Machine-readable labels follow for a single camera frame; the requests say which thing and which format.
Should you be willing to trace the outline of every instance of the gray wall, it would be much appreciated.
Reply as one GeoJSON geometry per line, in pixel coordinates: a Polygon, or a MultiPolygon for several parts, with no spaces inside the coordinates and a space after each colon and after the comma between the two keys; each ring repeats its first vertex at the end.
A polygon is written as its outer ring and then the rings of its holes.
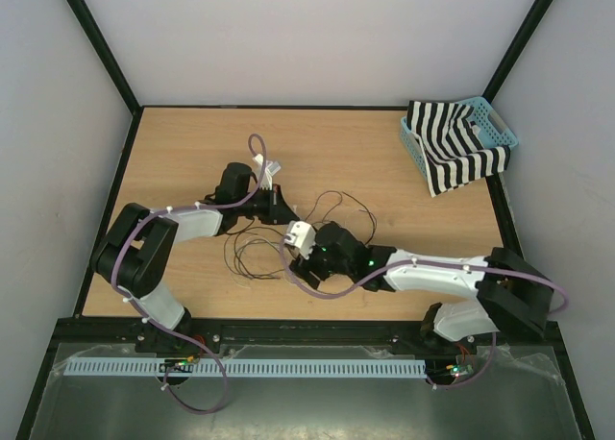
{"type": "Polygon", "coordinates": [[[615,431],[615,8],[555,0],[495,106],[527,258],[570,291],[561,324],[598,438],[615,431]]]}
{"type": "Polygon", "coordinates": [[[0,0],[0,438],[70,315],[130,117],[64,0],[0,0]]]}
{"type": "Polygon", "coordinates": [[[145,104],[482,92],[533,0],[86,0],[145,104]]]}

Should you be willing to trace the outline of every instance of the black and white striped fabric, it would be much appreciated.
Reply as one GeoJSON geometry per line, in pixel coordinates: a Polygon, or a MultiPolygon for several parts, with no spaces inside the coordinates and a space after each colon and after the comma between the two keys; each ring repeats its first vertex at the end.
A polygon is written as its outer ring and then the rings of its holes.
{"type": "Polygon", "coordinates": [[[476,179],[503,172],[510,148],[484,149],[480,127],[469,120],[474,108],[443,102],[410,102],[407,125],[425,158],[432,197],[476,179]]]}

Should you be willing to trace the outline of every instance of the wooden tabletop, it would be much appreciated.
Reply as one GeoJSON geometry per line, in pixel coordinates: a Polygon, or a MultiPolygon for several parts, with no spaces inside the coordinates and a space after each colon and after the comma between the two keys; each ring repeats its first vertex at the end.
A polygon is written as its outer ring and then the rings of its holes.
{"type": "MultiPolygon", "coordinates": [[[[302,217],[322,192],[340,190],[358,198],[378,218],[375,244],[451,257],[488,255],[494,246],[502,246],[485,180],[430,196],[398,138],[403,115],[384,110],[146,109],[111,220],[130,202],[163,208],[203,199],[213,192],[227,163],[252,164],[247,139],[259,133],[268,157],[283,167],[275,182],[302,217]]],[[[325,195],[310,221],[322,219],[338,200],[335,194],[325,195]]],[[[328,219],[365,240],[371,224],[359,208],[345,199],[328,219]]],[[[245,225],[240,220],[236,229],[245,225]]],[[[270,231],[258,233],[280,240],[270,231]]],[[[254,236],[246,234],[238,243],[254,236]]],[[[335,301],[321,301],[284,278],[250,281],[231,274],[223,258],[226,238],[200,238],[173,248],[164,279],[195,317],[421,320],[431,304],[456,300],[421,291],[359,289],[335,301]]],[[[227,256],[232,262],[230,249],[227,256]]],[[[247,248],[243,260],[255,272],[281,267],[277,253],[266,244],[247,248]]],[[[321,289],[339,291],[350,284],[347,278],[335,277],[321,289]]],[[[135,312],[95,276],[84,315],[135,312]]]]}

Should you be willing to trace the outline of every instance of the plastic basket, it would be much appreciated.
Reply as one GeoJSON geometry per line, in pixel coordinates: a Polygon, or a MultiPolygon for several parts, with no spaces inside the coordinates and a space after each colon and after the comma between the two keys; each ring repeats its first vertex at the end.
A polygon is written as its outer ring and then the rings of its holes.
{"type": "MultiPolygon", "coordinates": [[[[492,149],[498,145],[507,145],[512,149],[519,145],[519,140],[517,140],[515,134],[508,128],[496,111],[493,110],[493,107],[491,107],[491,104],[486,99],[483,97],[473,97],[457,101],[456,103],[474,108],[474,112],[470,115],[469,120],[474,121],[480,126],[479,141],[485,149],[492,149]]],[[[421,146],[407,126],[405,117],[402,118],[400,139],[426,179],[427,169],[421,146]]]]}

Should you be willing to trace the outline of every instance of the white plastic connector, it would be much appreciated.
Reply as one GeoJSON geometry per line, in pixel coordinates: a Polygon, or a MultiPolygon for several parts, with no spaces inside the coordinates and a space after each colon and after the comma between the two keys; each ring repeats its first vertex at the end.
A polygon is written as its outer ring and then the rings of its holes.
{"type": "Polygon", "coordinates": [[[309,259],[315,237],[316,231],[307,222],[291,222],[286,229],[285,243],[288,246],[294,246],[302,257],[309,259]]]}
{"type": "MultiPolygon", "coordinates": [[[[260,169],[262,168],[262,155],[258,154],[252,157],[252,160],[257,164],[256,175],[260,176],[260,169]]],[[[265,163],[265,174],[260,183],[260,188],[271,190],[273,188],[273,176],[282,169],[282,166],[277,161],[268,160],[265,163]]]]}

